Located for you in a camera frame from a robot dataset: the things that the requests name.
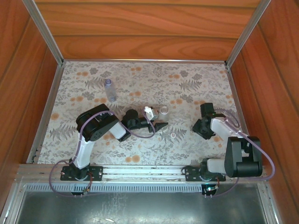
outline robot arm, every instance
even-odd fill
[[[202,104],[200,111],[202,119],[196,122],[192,130],[206,140],[218,134],[227,144],[224,159],[206,158],[202,161],[201,165],[206,169],[201,170],[201,176],[208,179],[221,174],[229,177],[260,176],[263,172],[261,152],[228,125],[226,117],[217,114],[212,103]],[[260,145],[257,137],[248,138]]]
[[[123,126],[125,126],[128,130],[147,127],[149,132],[153,132],[153,128],[148,123],[148,121],[143,117],[139,118],[137,111],[131,109],[126,112],[126,115],[123,117],[123,120],[121,122],[115,115],[109,113],[103,113],[99,116],[96,116],[86,124],[82,132],[82,140],[80,140],[80,131],[83,124],[93,115],[103,111],[109,111],[109,108],[105,104],[101,104],[80,114],[76,120],[76,123],[78,125],[77,131],[79,132],[78,140],[81,141],[81,143],[77,157],[73,157],[70,159],[70,176],[74,177],[76,180],[82,180],[86,177],[90,165],[90,156],[95,141],[100,139],[108,131],[119,142],[125,141],[131,136],[130,132],[128,132]],[[144,111],[146,112],[148,120],[153,121],[155,118],[157,118],[157,112],[155,112],[153,108],[145,107]],[[168,125],[168,123],[156,123],[154,125],[155,131],[158,131],[166,125]]]

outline aluminum frame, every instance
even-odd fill
[[[0,224],[15,223],[21,209],[21,203],[26,191],[26,184],[14,183],[10,189],[9,195],[12,195],[10,200],[6,201],[3,212],[0,217]]]
[[[65,183],[60,181],[60,172],[63,164],[58,165],[52,173],[53,183]],[[19,166],[15,181],[20,182],[38,182],[48,183],[49,174],[53,167],[53,164],[21,164]],[[182,174],[183,165],[103,165],[104,172],[101,182],[105,183],[180,183],[189,184],[185,181],[185,175]],[[227,177],[226,182],[221,184],[231,184],[235,181],[235,178]],[[78,183],[77,181],[68,181],[68,183]],[[196,182],[201,184],[217,183],[217,182]],[[242,179],[239,183],[257,183],[256,181],[248,181]]]
[[[281,224],[282,220],[278,213],[270,185],[264,182],[258,183],[257,188],[263,205],[265,221],[269,224]]]
[[[48,45],[52,55],[56,59],[58,65],[62,65],[64,58],[53,38],[52,33],[50,32],[45,20],[41,12],[39,11],[36,3],[34,0],[22,0],[25,7],[27,8],[31,18],[33,19],[34,23],[36,24],[39,32],[41,33],[43,39],[45,40],[46,44]]]
[[[230,55],[227,59],[227,65],[231,67],[237,58],[238,54],[240,53],[241,49],[243,48],[245,42],[248,40],[250,34],[252,33],[253,29],[256,27],[258,21],[262,17],[264,11],[270,4],[271,0],[261,0],[259,5],[257,6],[256,10],[254,11],[253,15],[251,16],[249,22],[247,23],[245,29],[241,33],[237,43],[235,44],[233,50],[231,51]]]
[[[225,64],[221,60],[172,60],[172,59],[65,59],[66,62],[140,62],[140,63],[197,63]]]

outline enclosure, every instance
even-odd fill
[[[4,0],[0,12],[1,222],[299,221],[296,0]],[[260,139],[272,179],[240,178],[212,199],[201,192],[217,181],[186,181],[183,167],[225,156],[226,140],[192,131],[203,103]],[[103,167],[91,197],[56,196],[53,164],[74,155],[76,118],[100,104],[120,120],[167,105],[170,120],[151,139],[107,132],[90,158]],[[89,184],[61,181],[62,166],[55,189]],[[263,167],[269,175],[265,158]],[[217,194],[235,181],[226,177]]]

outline fern leaf pattern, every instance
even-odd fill
[[[115,102],[107,99],[104,88],[107,78],[114,82]],[[198,165],[203,158],[221,157],[225,144],[218,136],[204,140],[192,132],[204,102],[212,102],[217,111],[237,125],[223,64],[66,62],[38,163],[69,160],[78,145],[76,118],[100,104],[105,104],[119,120],[129,109],[143,117],[145,106],[159,110],[166,105],[170,119],[150,139],[132,135],[119,142],[110,132],[105,133],[95,142],[91,163]],[[133,132],[151,135],[147,128]]]

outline metal sheet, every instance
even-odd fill
[[[265,219],[256,185],[240,184],[214,199],[199,193],[103,193],[75,199],[26,192],[17,223],[262,224]]]

